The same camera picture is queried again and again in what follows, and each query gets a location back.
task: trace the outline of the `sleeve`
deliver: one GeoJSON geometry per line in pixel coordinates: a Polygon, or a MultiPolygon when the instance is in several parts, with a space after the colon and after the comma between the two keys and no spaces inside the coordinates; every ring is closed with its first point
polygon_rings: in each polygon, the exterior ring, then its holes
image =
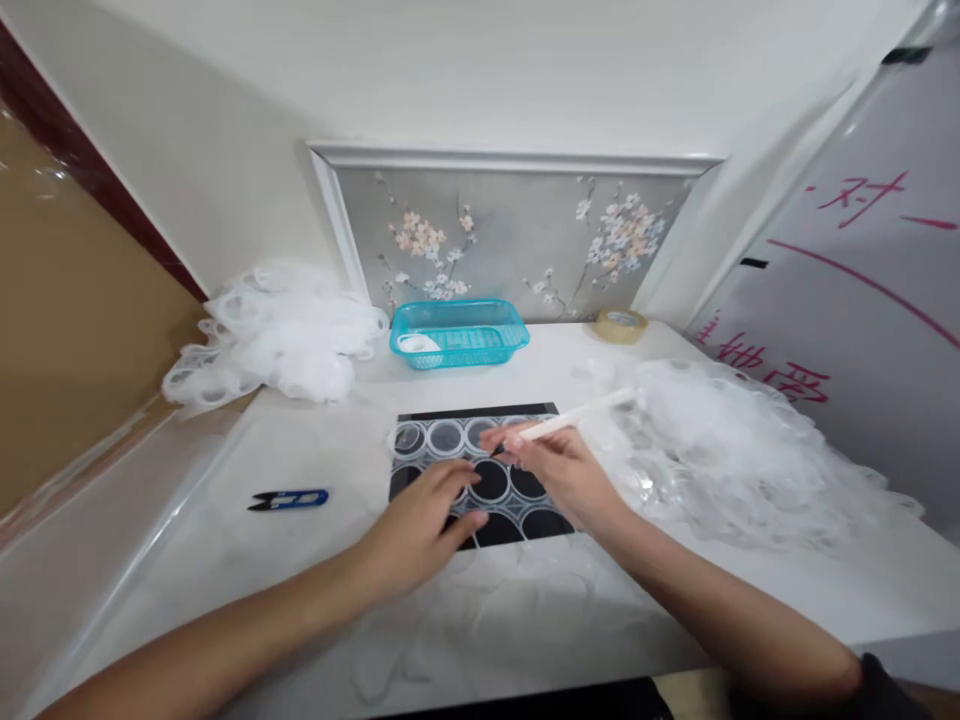
{"type": "Polygon", "coordinates": [[[930,712],[905,693],[873,655],[863,656],[863,685],[852,698],[837,707],[798,714],[787,708],[775,709],[734,689],[730,693],[730,715],[734,720],[778,720],[778,718],[835,718],[836,720],[933,720],[930,712]]]}

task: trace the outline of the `white table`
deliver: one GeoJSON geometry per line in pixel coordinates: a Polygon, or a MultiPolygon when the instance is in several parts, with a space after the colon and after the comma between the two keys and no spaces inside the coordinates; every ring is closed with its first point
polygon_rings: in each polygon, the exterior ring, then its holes
{"type": "MultiPolygon", "coordinates": [[[[351,400],[317,407],[263,392],[225,453],[148,555],[73,684],[147,640],[329,557],[386,506],[385,438],[400,413],[554,402],[591,385],[586,358],[702,356],[652,323],[639,344],[589,326],[530,328],[503,366],[418,373],[383,351],[358,365],[351,400]],[[325,487],[315,511],[250,513],[264,490],[325,487]]],[[[906,512],[839,557],[746,551],[665,526],[713,562],[849,644],[960,628],[960,552],[906,512]]],[[[279,669],[229,717],[363,717],[653,675],[707,664],[695,643],[583,535],[457,554],[435,581],[372,614],[323,652],[279,669]]]]}

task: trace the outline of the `tape roll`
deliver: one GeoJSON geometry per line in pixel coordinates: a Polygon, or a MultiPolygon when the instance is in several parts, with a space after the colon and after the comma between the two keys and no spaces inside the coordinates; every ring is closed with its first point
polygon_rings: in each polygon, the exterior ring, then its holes
{"type": "Polygon", "coordinates": [[[601,310],[595,329],[597,335],[617,345],[632,345],[647,329],[647,319],[632,310],[601,310]]]}

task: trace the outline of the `finger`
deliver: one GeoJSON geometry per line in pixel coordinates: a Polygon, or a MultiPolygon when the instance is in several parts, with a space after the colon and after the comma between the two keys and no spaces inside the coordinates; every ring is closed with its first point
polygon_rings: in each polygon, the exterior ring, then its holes
{"type": "Polygon", "coordinates": [[[499,455],[494,455],[494,457],[504,465],[516,465],[520,462],[520,458],[511,452],[500,453],[499,455]]]}
{"type": "Polygon", "coordinates": [[[489,517],[483,510],[474,510],[464,515],[440,535],[437,552],[443,558],[452,557],[464,540],[487,524],[489,517]]]}
{"type": "Polygon", "coordinates": [[[585,458],[590,455],[590,448],[583,436],[576,428],[566,427],[540,438],[550,449],[573,458],[585,458]]]}
{"type": "Polygon", "coordinates": [[[431,465],[427,472],[424,473],[422,481],[424,481],[424,487],[429,488],[438,488],[443,482],[458,472],[472,472],[473,463],[469,460],[463,460],[458,458],[456,460],[445,460],[441,463],[436,463],[431,465]]]}
{"type": "Polygon", "coordinates": [[[444,501],[452,505],[463,488],[476,482],[480,482],[480,476],[473,472],[473,468],[470,467],[467,471],[455,472],[448,475],[437,487],[436,492],[444,501]]]}
{"type": "Polygon", "coordinates": [[[539,440],[524,440],[519,435],[511,435],[507,438],[507,447],[541,483],[549,482],[563,462],[563,456],[539,440]]]}
{"type": "Polygon", "coordinates": [[[501,427],[490,428],[480,433],[480,447],[487,452],[493,452],[497,446],[503,442],[508,433],[519,432],[528,427],[536,425],[535,421],[517,423],[516,425],[503,425],[501,427]]]}

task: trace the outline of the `scissors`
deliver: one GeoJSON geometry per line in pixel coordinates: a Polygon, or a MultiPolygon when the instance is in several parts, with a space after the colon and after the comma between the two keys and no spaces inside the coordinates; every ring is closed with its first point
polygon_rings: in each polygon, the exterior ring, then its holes
{"type": "Polygon", "coordinates": [[[326,490],[277,490],[258,493],[254,500],[262,502],[251,505],[247,510],[268,512],[270,510],[298,510],[308,507],[320,507],[330,497],[326,490]]]}

